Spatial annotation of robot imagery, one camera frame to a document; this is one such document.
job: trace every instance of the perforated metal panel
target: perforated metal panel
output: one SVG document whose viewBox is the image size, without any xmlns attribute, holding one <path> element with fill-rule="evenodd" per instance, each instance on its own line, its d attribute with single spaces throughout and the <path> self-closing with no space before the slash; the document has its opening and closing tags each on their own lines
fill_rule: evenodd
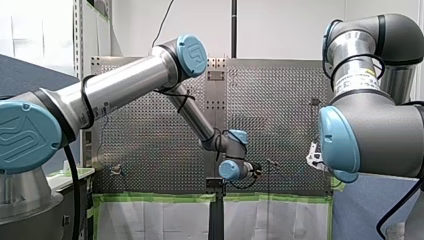
<svg viewBox="0 0 424 240">
<path fill-rule="evenodd" d="M 93 72 L 107 72 L 135 59 L 93 58 Z M 328 194 L 328 176 L 309 167 L 305 159 L 318 133 L 318 110 L 328 100 L 328 80 L 320 62 L 228 59 L 220 71 L 226 74 L 223 80 L 210 73 L 206 79 L 201 76 L 184 85 L 201 110 L 206 110 L 205 115 L 215 116 L 211 123 L 248 132 L 247 159 L 261 163 L 264 176 L 244 191 Z M 319 99 L 320 105 L 311 105 L 312 98 Z M 219 112 L 218 101 L 222 105 Z M 204 193 L 205 173 L 213 172 L 204 161 L 215 161 L 214 154 L 203 154 L 198 139 L 169 100 L 157 93 L 98 123 L 92 149 L 104 165 L 96 176 L 96 192 Z M 268 168 L 268 159 L 278 166 Z M 119 164 L 123 176 L 111 174 L 111 167 Z M 249 181 L 236 184 L 243 186 Z"/>
<path fill-rule="evenodd" d="M 93 58 L 93 70 L 104 73 L 135 59 Z M 203 76 L 184 85 L 203 109 Z M 93 156 L 98 155 L 104 168 L 96 175 L 96 192 L 205 192 L 203 151 L 165 96 L 139 98 L 104 118 L 97 132 Z M 119 164 L 122 174 L 113 174 L 111 168 Z"/>
<path fill-rule="evenodd" d="M 320 62 L 229 59 L 227 74 L 228 127 L 248 132 L 247 160 L 264 171 L 246 191 L 325 194 L 329 178 L 305 159 L 318 134 L 318 110 L 328 100 Z M 313 106 L 312 98 L 321 104 Z"/>
</svg>

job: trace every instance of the metal bracket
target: metal bracket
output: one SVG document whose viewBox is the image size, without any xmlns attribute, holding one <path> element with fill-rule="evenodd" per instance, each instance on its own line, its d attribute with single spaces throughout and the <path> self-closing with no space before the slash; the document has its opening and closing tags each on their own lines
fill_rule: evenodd
<svg viewBox="0 0 424 240">
<path fill-rule="evenodd" d="M 208 71 L 208 81 L 224 81 L 224 71 Z"/>
<path fill-rule="evenodd" d="M 226 186 L 222 178 L 208 177 L 206 178 L 206 193 L 215 193 L 221 197 L 227 194 Z"/>
</svg>

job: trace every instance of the blue fabric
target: blue fabric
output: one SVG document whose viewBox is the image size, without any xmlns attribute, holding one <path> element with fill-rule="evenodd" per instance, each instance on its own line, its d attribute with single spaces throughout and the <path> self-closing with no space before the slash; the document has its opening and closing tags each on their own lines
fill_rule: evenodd
<svg viewBox="0 0 424 240">
<path fill-rule="evenodd" d="M 177 39 L 177 55 L 181 67 L 190 77 L 198 77 L 207 66 L 206 50 L 200 40 L 193 35 L 183 35 Z"/>
<path fill-rule="evenodd" d="M 377 222 L 414 185 L 412 180 L 360 175 L 343 192 L 334 193 L 333 240 L 379 240 Z M 404 222 L 414 205 L 414 195 L 383 226 Z"/>
<path fill-rule="evenodd" d="M 0 169 L 22 173 L 40 167 L 59 149 L 62 130 L 46 109 L 20 101 L 0 101 Z"/>
</svg>

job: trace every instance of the silver arm segment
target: silver arm segment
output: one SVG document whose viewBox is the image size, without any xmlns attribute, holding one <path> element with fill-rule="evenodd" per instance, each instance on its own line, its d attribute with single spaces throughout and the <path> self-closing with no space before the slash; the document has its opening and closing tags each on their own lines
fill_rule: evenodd
<svg viewBox="0 0 424 240">
<path fill-rule="evenodd" d="M 237 175 L 237 179 L 242 179 L 250 176 L 250 172 L 246 169 L 253 168 L 244 161 L 247 142 L 243 143 L 232 133 L 225 135 L 216 131 L 195 101 L 186 99 L 187 90 L 181 85 L 182 81 L 201 75 L 206 69 L 206 62 L 206 52 L 200 41 L 193 36 L 185 36 L 155 46 L 150 55 L 143 59 L 105 74 L 93 76 L 85 87 L 87 101 L 84 100 L 80 83 L 58 91 L 40 89 L 11 100 L 34 103 L 47 109 L 58 121 L 63 132 L 62 141 L 57 148 L 60 149 L 74 141 L 80 129 L 86 127 L 88 123 L 151 91 L 158 90 L 168 95 L 174 106 L 180 109 L 180 114 L 200 139 L 204 149 L 225 152 L 228 158 L 241 161 L 239 162 L 241 174 Z"/>
<path fill-rule="evenodd" d="M 348 173 L 422 176 L 423 109 L 396 106 L 390 96 L 395 96 L 397 103 L 409 96 L 406 89 L 410 89 L 407 84 L 412 75 L 408 69 L 413 67 L 404 70 L 402 66 L 423 59 L 420 28 L 407 17 L 389 14 L 338 23 L 330 30 L 324 52 L 334 67 L 335 97 L 331 106 L 320 111 L 324 162 Z M 419 46 L 414 49 L 409 44 Z M 378 57 L 389 66 L 381 80 L 381 86 L 390 86 L 387 93 L 380 89 L 372 61 Z"/>
</svg>

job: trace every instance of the metal pole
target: metal pole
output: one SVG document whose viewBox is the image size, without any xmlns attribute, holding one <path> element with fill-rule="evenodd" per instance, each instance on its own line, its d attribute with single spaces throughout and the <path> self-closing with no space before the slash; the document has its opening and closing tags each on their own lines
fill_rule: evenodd
<svg viewBox="0 0 424 240">
<path fill-rule="evenodd" d="M 209 207 L 208 240 L 224 240 L 224 196 L 219 193 Z"/>
<path fill-rule="evenodd" d="M 231 58 L 237 58 L 237 0 L 231 7 Z"/>
</svg>

